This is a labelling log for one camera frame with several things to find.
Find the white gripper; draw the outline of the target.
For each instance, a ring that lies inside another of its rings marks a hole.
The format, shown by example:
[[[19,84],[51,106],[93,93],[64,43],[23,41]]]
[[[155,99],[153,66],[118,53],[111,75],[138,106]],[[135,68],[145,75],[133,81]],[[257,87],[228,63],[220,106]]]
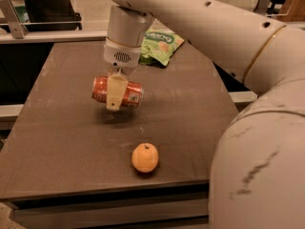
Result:
[[[104,45],[104,60],[107,68],[113,73],[107,80],[107,109],[117,112],[123,101],[125,91],[128,87],[128,79],[122,75],[131,74],[138,65],[140,47],[127,47],[106,39]]]

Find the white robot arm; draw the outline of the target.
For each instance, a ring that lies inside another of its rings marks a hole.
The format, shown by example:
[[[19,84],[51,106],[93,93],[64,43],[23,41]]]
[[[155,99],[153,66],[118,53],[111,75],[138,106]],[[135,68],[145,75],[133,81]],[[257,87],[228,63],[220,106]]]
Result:
[[[112,0],[148,13],[245,91],[215,149],[210,229],[305,229],[305,31],[217,0]]]

